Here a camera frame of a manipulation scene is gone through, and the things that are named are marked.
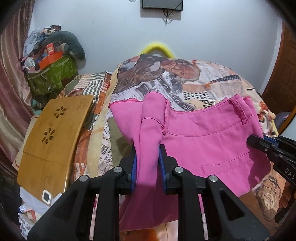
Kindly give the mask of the pink pants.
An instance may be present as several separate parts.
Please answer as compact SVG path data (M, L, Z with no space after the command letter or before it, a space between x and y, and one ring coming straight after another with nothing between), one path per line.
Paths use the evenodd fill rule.
M235 95L191 112L176 111L162 94L110 105L123 137L135 147L137 180L119 211L122 231L154 228L178 219L178 198L166 195L159 172L159 146L179 166L200 177L216 175L236 195L249 192L269 172L266 155L247 146L262 129L250 97Z

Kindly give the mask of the brown wooden door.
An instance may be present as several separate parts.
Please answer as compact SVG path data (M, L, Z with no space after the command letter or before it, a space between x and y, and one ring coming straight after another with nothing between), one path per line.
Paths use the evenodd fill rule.
M278 114L295 107L295 36L282 26L280 49L271 78L262 94L271 112Z

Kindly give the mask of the bamboo lap desk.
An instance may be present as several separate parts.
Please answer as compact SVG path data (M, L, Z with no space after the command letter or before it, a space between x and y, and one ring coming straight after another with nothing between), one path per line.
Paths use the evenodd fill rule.
M74 150L93 98L79 95L50 100L28 136L17 182L46 205L67 189Z

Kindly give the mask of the olive green folded pants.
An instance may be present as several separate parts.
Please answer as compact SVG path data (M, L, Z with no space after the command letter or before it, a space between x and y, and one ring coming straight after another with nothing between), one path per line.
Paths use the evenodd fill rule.
M107 123L110 131L112 162L115 167L119 165L122 158L130 155L132 146L122 135L114 118L109 118Z

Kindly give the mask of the striped red gold curtain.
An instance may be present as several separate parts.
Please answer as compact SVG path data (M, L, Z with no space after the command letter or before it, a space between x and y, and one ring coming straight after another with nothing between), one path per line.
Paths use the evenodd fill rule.
M1 163L11 165L20 150L33 111L32 94L21 70L34 1L17 1L1 33Z

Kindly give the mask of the yellow foam arch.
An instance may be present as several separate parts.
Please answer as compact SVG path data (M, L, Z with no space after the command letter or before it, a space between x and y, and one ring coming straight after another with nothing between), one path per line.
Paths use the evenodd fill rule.
M165 46L164 44L161 43L152 43L145 47L140 54L149 54L152 51L159 50L161 51L167 58L174 58L175 56L173 53L170 51L170 49Z

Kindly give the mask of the green patterned storage box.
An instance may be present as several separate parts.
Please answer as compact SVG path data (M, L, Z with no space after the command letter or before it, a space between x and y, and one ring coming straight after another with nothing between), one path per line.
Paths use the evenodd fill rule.
M33 96L60 91L78 73L76 63L70 55L64 55L37 73L27 73Z

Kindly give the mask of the orange box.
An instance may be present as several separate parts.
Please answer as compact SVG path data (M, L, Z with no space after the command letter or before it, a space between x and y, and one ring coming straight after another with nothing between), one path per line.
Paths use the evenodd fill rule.
M54 63L55 61L59 60L62 57L63 57L62 52L56 52L56 53L53 53L51 55L48 55L39 62L39 67L42 70L45 67L47 67L48 65Z

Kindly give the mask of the grey plush toy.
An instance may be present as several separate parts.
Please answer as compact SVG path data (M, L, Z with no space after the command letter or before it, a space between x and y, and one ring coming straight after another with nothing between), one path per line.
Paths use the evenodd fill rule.
M62 46L62 52L64 54L71 55L74 59L85 59L85 52L83 50L83 47L79 43L77 37L71 32L54 32L41 42L41 47L45 49L46 46L51 43Z

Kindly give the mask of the small black wall monitor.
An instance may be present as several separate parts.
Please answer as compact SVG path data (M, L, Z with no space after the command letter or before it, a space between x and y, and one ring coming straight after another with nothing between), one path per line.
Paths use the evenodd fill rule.
M142 9L183 10L183 0L141 0Z

